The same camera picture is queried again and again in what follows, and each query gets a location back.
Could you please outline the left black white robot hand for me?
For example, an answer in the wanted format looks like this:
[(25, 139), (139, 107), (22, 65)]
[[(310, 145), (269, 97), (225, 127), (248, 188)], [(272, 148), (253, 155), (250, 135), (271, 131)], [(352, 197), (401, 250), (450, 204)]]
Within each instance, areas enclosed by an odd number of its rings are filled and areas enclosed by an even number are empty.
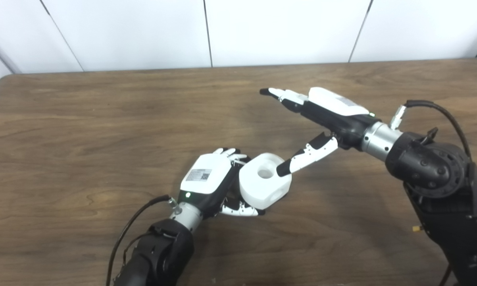
[(239, 191), (240, 169), (251, 161), (236, 148), (218, 148), (200, 155), (181, 181), (179, 203), (188, 203), (202, 214), (202, 219), (219, 213), (231, 216), (263, 216), (265, 210), (246, 203)]

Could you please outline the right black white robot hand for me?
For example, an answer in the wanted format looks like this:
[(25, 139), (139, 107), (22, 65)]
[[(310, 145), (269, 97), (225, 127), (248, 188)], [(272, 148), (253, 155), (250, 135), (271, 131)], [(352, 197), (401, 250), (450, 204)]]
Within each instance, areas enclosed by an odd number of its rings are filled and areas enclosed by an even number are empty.
[(338, 148), (362, 151), (365, 133), (381, 121), (363, 106), (322, 87), (310, 88), (308, 95), (273, 87), (262, 88), (259, 93), (275, 98), (288, 110), (330, 131), (329, 135), (322, 132), (292, 158), (278, 165), (276, 173), (279, 177), (295, 173)]

